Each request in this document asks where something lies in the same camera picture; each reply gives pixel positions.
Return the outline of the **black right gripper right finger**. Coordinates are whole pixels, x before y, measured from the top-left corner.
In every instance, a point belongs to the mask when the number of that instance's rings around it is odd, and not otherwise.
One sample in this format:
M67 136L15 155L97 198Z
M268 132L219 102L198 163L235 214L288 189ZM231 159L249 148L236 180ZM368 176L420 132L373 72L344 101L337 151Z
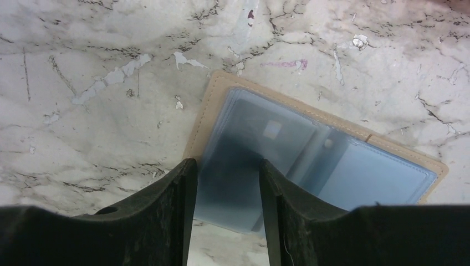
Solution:
M468 265L468 205L346 211L309 194L268 160L259 186L270 265Z

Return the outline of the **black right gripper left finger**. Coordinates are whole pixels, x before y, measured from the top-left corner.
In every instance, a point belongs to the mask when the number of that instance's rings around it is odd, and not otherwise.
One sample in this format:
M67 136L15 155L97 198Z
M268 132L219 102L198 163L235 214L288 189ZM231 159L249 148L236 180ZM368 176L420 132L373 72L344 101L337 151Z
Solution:
M197 162L188 158L95 214L2 207L1 264L186 265L197 181Z

